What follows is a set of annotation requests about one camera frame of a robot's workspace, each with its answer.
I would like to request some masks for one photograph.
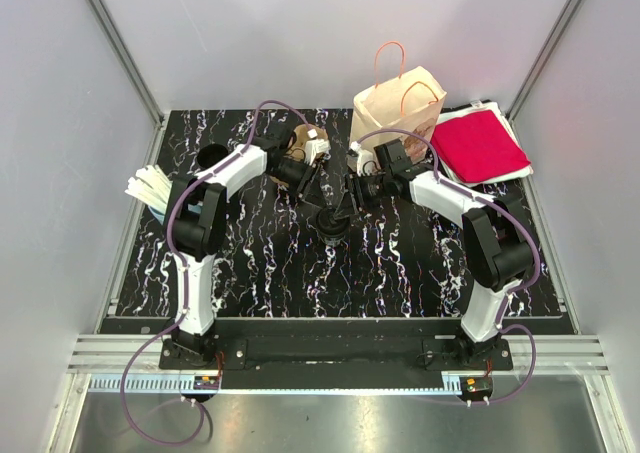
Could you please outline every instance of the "round black object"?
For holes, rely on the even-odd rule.
[[[220,160],[226,158],[228,155],[229,150],[226,146],[220,145],[218,143],[212,143],[205,146],[198,152],[196,161],[198,162],[198,166],[200,168],[206,170],[208,168],[211,168]]]
[[[349,232],[349,218],[336,220],[333,217],[336,209],[333,207],[322,208],[316,215],[316,228],[318,236],[327,246],[338,246]]]

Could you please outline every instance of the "folded cloth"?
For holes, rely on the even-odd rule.
[[[464,183],[482,183],[531,165],[489,110],[438,124],[431,141],[438,155]]]

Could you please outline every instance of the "metal corner post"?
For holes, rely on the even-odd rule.
[[[553,25],[553,28],[551,28],[551,32],[545,40],[540,53],[538,53],[538,57],[529,70],[529,73],[522,83],[520,90],[518,90],[518,94],[516,95],[515,100],[513,100],[511,108],[507,112],[507,117],[509,118],[509,120],[513,121],[524,106],[529,93],[531,93],[531,90],[542,74],[544,67],[547,65],[549,58],[551,58],[551,55],[560,43],[560,40],[569,27],[569,24],[576,16],[578,9],[584,3],[584,1],[585,0],[567,0],[567,2],[565,3],[562,11],[560,12],[560,15],[558,16],[558,19]]]
[[[133,57],[127,46],[125,45],[120,32],[116,28],[115,22],[111,18],[111,14],[107,9],[107,6],[104,0],[87,0],[94,14],[96,15],[96,19],[102,30],[104,31],[109,43],[111,44],[113,51],[115,52],[118,60],[122,64],[127,76],[131,80],[131,84],[138,92],[142,103],[147,109],[151,119],[153,120],[156,126],[159,126],[162,123],[162,119],[164,117],[164,112],[160,109],[158,104],[156,103],[155,98],[153,97],[151,90],[145,83],[138,67],[133,61]]]

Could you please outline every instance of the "robotic arm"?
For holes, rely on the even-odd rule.
[[[354,147],[350,151],[352,164],[365,165],[362,157],[371,154],[359,145]],[[520,200],[515,197],[496,199],[461,185],[452,188],[440,181],[427,165],[414,165],[400,140],[377,146],[374,151],[380,171],[363,176],[363,169],[359,168],[346,176],[346,192],[334,212],[334,222],[376,208],[381,198],[399,196],[432,209],[461,227],[474,286],[469,307],[462,318],[462,331],[456,337],[455,354],[462,363],[482,357],[500,336],[501,307],[507,292],[530,274],[533,254],[513,224],[477,199],[501,206],[526,225]]]
[[[266,136],[254,138],[253,143],[241,153],[245,145],[239,145],[232,154],[239,158],[215,173],[220,157],[212,161],[196,176],[181,176],[172,182],[167,211],[172,211],[178,199],[197,178],[212,174],[189,195],[181,205],[173,223],[173,239],[176,248],[187,260],[189,282],[189,307],[187,314],[172,332],[175,346],[209,360],[212,355],[210,339],[205,337],[214,321],[211,308],[211,274],[213,259],[225,239],[227,228],[227,198],[242,186],[263,173],[286,184],[290,194],[319,207],[325,206],[318,172],[321,162],[315,161],[319,153],[328,151],[326,140],[312,138],[305,145],[305,160],[286,155],[295,138],[291,130],[280,129]],[[164,228],[168,228],[166,215]],[[178,277],[178,304],[184,304],[185,278]]]

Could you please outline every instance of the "shiny floor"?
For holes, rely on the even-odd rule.
[[[496,396],[515,387],[496,379]],[[167,395],[131,394],[134,418],[149,434],[177,441],[198,423]],[[416,397],[218,395],[205,403],[214,425],[181,452],[604,452],[584,384],[537,377],[511,402],[487,408],[431,405]],[[164,451],[127,428],[117,394],[89,393],[73,452]]]

